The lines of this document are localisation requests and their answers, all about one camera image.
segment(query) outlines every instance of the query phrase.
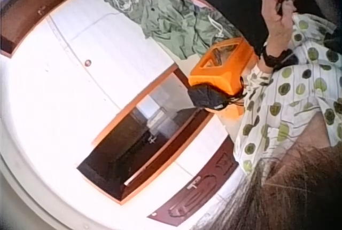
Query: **white cord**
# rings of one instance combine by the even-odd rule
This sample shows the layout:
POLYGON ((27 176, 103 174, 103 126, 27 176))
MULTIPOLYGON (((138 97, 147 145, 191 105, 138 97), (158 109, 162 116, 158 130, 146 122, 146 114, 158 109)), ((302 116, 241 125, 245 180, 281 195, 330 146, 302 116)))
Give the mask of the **white cord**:
POLYGON ((215 35, 215 37, 217 38, 224 38, 224 34, 223 34, 223 26, 216 22, 214 19, 212 19, 212 17, 210 15, 208 15, 208 19, 209 19, 209 22, 213 25, 213 27, 215 27, 219 33, 215 35))

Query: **black bag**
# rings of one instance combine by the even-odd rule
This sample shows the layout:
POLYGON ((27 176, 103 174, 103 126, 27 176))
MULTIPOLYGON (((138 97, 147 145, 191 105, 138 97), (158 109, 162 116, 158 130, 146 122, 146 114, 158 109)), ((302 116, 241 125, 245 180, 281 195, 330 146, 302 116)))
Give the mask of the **black bag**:
POLYGON ((235 104, 243 98, 243 89, 238 95, 230 96, 224 91, 208 83, 201 83, 191 86, 188 95, 195 107, 223 110, 229 104, 235 104))

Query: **orange plastic box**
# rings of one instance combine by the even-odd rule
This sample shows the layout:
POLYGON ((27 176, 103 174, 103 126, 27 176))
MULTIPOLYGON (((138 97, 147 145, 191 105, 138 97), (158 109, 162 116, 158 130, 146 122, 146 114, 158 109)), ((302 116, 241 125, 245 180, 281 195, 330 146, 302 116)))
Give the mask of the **orange plastic box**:
MULTIPOLYGON (((207 51, 191 71, 189 84, 209 83, 229 95, 236 95, 244 88, 244 78, 257 63, 258 57, 244 38, 233 38, 219 42, 207 51)), ((228 118, 240 117, 242 106, 229 105, 217 114, 228 118)))

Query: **person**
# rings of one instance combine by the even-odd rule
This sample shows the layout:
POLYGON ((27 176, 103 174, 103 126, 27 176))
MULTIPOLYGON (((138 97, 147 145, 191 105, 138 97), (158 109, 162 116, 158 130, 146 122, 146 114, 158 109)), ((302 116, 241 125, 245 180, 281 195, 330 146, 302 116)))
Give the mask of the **person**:
POLYGON ((234 147, 246 178, 221 212, 195 229, 342 229, 339 6, 334 0, 206 1, 260 60, 247 77, 234 147), (296 59, 291 65, 290 58, 296 59))

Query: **hand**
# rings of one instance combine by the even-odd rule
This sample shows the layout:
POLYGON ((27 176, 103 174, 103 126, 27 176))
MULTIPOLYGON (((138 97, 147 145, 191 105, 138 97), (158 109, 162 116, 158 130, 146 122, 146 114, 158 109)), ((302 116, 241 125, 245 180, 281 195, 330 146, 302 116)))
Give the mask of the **hand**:
POLYGON ((282 3, 283 15, 277 13, 279 0, 262 0, 262 16, 269 31, 267 54, 279 57, 287 49, 293 33, 292 13, 296 10, 292 0, 282 3))

